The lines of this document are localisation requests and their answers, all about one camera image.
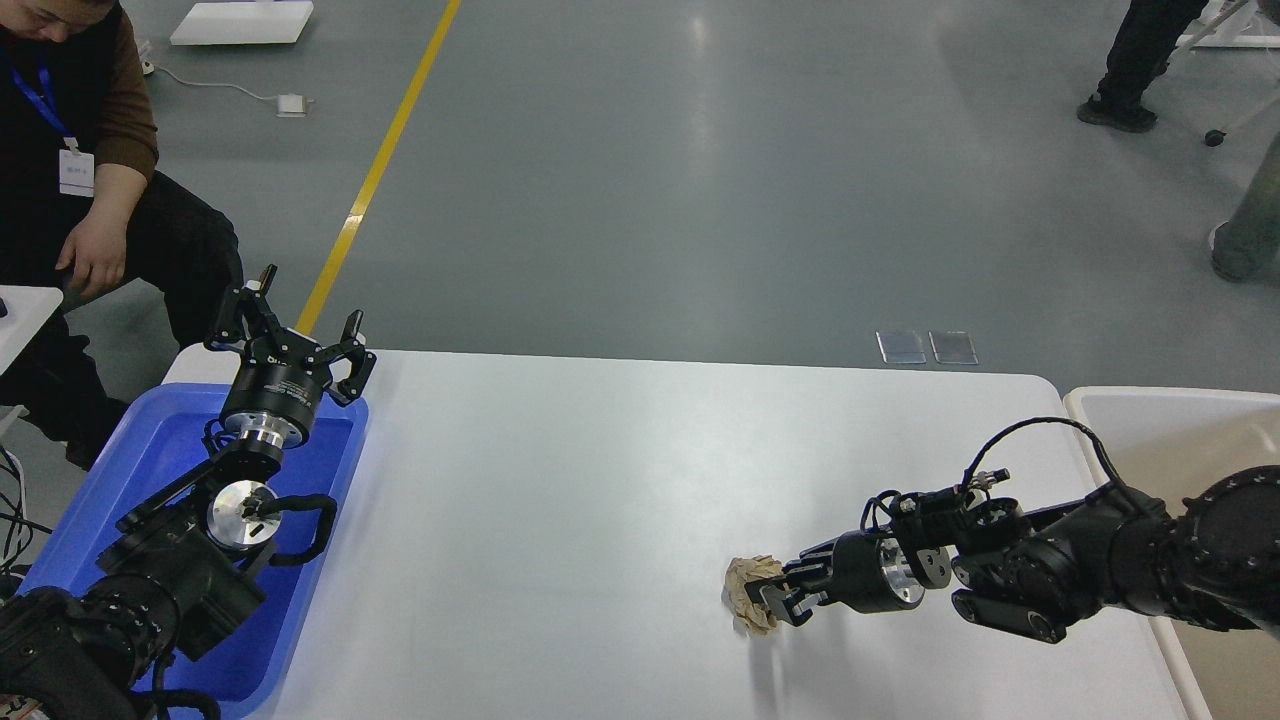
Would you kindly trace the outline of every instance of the lanyard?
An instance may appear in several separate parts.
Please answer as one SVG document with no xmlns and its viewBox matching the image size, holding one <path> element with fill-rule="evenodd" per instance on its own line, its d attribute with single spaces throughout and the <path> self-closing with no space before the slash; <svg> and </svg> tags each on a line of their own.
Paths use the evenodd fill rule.
<svg viewBox="0 0 1280 720">
<path fill-rule="evenodd" d="M 0 49 L 0 59 L 8 60 L 4 49 Z M 72 131 L 67 129 L 61 118 L 58 117 L 58 104 L 54 101 L 54 82 L 49 76 L 49 64 L 45 61 L 44 51 L 36 50 L 36 60 L 38 63 L 36 74 L 40 78 L 40 87 L 45 91 L 45 96 L 41 97 L 35 88 L 27 85 L 27 81 L 22 78 L 22 73 L 18 72 L 18 67 L 10 60 L 9 73 L 13 76 L 13 83 L 18 86 L 18 90 L 20 90 L 23 95 L 27 96 L 27 100 L 36 108 L 40 117 L 45 118 L 45 122 L 47 122 L 59 136 L 61 136 L 63 142 L 67 143 L 67 149 L 72 152 L 79 154 L 76 136 L 72 135 Z"/>
</svg>

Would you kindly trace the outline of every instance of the blue plastic bin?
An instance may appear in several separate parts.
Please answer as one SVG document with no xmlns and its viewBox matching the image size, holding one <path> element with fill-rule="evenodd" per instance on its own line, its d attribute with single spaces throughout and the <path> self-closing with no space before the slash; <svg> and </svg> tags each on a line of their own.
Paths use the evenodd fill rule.
<svg viewBox="0 0 1280 720">
<path fill-rule="evenodd" d="M 174 383 L 136 400 L 19 592 L 55 585 L 81 596 L 100 579 L 102 571 L 93 562 L 119 539 L 115 521 L 209 457 L 200 439 L 205 423 L 221 410 L 227 392 L 228 386 Z M 326 397 L 310 441 L 284 452 L 271 488 L 282 496 L 328 493 L 338 501 L 335 529 L 340 527 L 340 507 L 365 442 L 367 419 L 364 400 L 338 407 Z M 285 514 L 275 536 L 280 552 L 306 548 L 317 516 Z M 165 687 L 211 694 L 221 705 L 224 720 L 252 712 L 271 694 L 289 664 L 326 555 L 300 568 L 264 569 L 257 584 L 266 592 L 266 602 L 198 662 L 178 653 L 178 661 L 165 673 Z M 148 675 L 136 689 L 150 688 Z M 183 708 L 170 712 L 174 719 L 200 717 Z"/>
</svg>

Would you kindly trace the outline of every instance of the crumpled paper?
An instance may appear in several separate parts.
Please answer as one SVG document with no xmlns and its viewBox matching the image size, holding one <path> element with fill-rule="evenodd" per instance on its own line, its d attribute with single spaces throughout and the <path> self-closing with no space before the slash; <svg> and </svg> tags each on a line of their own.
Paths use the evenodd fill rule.
<svg viewBox="0 0 1280 720">
<path fill-rule="evenodd" d="M 755 605 L 746 597 L 746 583 L 776 578 L 782 574 L 782 562 L 772 555 L 755 557 L 735 557 L 724 571 L 724 591 L 733 610 L 735 623 L 741 623 L 753 635 L 764 637 L 778 626 L 778 619 L 763 605 Z"/>
</svg>

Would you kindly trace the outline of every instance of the person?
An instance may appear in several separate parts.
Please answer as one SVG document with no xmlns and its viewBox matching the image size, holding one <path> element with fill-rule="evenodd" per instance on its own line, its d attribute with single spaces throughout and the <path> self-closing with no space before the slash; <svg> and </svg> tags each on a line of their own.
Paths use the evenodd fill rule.
<svg viewBox="0 0 1280 720">
<path fill-rule="evenodd" d="M 0 283 L 82 300 L 133 278 L 164 292 L 179 346 L 242 282 L 227 218 L 155 172 L 156 127 L 116 0 L 0 0 Z M 59 310 L 0 375 L 0 405 L 88 469 L 127 405 Z"/>
<path fill-rule="evenodd" d="M 1208 0 L 1132 0 L 1107 53 L 1098 91 L 1075 110 L 1082 122 L 1124 132 L 1147 132 L 1156 114 L 1142 94 L 1164 74 L 1178 36 L 1204 12 Z"/>
<path fill-rule="evenodd" d="M 1210 231 L 1208 246 L 1213 272 L 1230 282 L 1256 277 L 1275 259 L 1280 250 L 1280 135 L 1235 213 Z"/>
</svg>

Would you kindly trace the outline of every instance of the white bin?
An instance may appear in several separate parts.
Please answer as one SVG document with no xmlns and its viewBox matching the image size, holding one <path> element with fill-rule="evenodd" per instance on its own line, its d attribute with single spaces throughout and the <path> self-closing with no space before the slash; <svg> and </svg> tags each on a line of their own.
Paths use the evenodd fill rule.
<svg viewBox="0 0 1280 720">
<path fill-rule="evenodd" d="M 1083 387 L 1064 400 L 1068 413 L 1102 438 L 1120 478 L 1162 498 L 1175 518 L 1185 510 L 1181 498 L 1196 497 L 1239 470 L 1280 465 L 1276 395 Z M 1088 446 L 1085 455 L 1094 480 L 1102 484 L 1106 478 Z M 1260 632 L 1213 633 L 1184 623 L 1172 626 L 1216 720 L 1276 717 L 1280 643 Z M 1156 632 L 1167 633 L 1167 625 L 1157 623 Z M 1166 655 L 1171 655 L 1170 667 L 1176 667 L 1178 648 L 1166 644 Z M 1194 700 L 1184 692 L 1184 701 Z M 1194 705 L 1188 702 L 1193 717 Z"/>
</svg>

